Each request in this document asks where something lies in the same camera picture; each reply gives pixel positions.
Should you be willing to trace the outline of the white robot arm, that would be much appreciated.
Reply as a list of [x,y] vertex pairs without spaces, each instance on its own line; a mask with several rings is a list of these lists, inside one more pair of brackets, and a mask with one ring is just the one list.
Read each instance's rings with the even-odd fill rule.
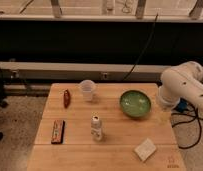
[[183,98],[203,113],[203,67],[189,61],[165,69],[161,74],[156,102],[163,110],[172,110]]

